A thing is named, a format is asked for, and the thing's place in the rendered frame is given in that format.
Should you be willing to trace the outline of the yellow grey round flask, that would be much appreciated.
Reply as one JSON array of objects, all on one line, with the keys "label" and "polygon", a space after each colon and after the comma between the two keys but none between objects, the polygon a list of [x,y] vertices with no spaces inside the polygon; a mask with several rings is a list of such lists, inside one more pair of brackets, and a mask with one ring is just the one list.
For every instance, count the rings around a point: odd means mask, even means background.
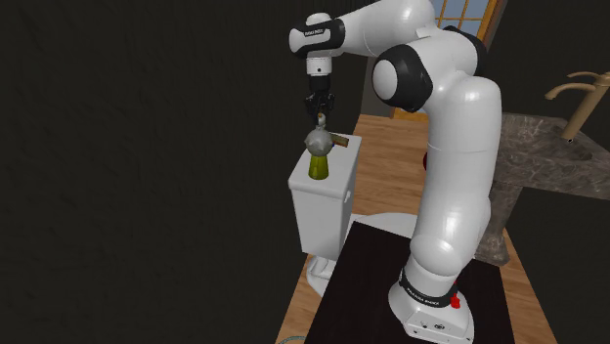
[{"label": "yellow grey round flask", "polygon": [[333,141],[326,130],[327,117],[319,112],[317,121],[316,127],[307,135],[304,143],[311,154],[308,176],[314,180],[323,180],[329,175],[327,155],[333,147]]}]

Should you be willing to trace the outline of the white toilet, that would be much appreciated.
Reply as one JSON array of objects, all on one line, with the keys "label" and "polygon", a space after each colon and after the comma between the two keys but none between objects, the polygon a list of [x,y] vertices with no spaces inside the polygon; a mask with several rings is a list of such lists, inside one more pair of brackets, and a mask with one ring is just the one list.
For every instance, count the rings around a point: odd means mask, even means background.
[{"label": "white toilet", "polygon": [[307,264],[309,285],[323,295],[353,222],[410,238],[417,217],[387,212],[374,215],[352,211],[355,179],[362,138],[348,137],[347,147],[334,147],[327,156],[329,176],[309,177],[311,154],[304,151],[289,179],[302,251],[312,258]]}]

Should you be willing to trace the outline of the tan faucet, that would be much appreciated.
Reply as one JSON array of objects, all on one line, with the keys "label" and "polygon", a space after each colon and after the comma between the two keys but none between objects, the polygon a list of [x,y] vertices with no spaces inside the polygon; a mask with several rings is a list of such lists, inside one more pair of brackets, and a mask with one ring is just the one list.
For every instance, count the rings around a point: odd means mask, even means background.
[{"label": "tan faucet", "polygon": [[610,89],[610,71],[602,74],[590,71],[578,71],[568,74],[569,78],[577,76],[590,76],[594,78],[594,81],[591,84],[579,82],[565,83],[545,93],[547,100],[555,99],[561,92],[566,90],[582,90],[587,93],[570,117],[561,134],[561,138],[569,142],[576,137],[592,111]]}]

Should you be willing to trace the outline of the wooden frame window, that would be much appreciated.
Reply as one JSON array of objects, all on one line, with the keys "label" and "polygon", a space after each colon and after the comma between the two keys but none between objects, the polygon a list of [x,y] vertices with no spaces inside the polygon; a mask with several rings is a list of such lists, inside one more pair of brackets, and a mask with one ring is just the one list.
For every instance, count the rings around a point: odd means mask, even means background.
[{"label": "wooden frame window", "polygon": [[454,26],[481,41],[488,35],[498,0],[430,0],[439,28]]}]

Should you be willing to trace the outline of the grey stone pedestal sink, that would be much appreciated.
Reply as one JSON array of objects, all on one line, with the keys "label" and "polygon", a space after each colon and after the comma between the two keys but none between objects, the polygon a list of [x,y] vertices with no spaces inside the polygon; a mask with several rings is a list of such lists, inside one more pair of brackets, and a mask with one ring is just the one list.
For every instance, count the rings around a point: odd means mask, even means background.
[{"label": "grey stone pedestal sink", "polygon": [[475,253],[479,261],[509,261],[502,235],[525,188],[610,200],[610,152],[579,132],[561,134],[562,118],[505,112],[490,191],[491,219]]}]

